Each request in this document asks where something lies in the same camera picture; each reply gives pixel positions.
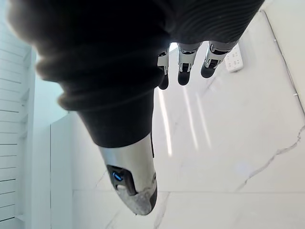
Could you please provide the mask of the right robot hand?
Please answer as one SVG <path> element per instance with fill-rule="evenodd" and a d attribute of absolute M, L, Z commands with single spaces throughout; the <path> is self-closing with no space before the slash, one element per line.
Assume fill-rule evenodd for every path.
<path fill-rule="evenodd" d="M 210 78 L 238 43 L 261 0 L 10 0 L 7 21 L 40 56 L 36 70 L 63 89 L 99 147 L 124 204 L 148 215 L 157 200 L 152 116 L 156 87 L 168 87 L 169 47 L 178 45 L 186 85 L 208 42 L 201 75 Z"/>

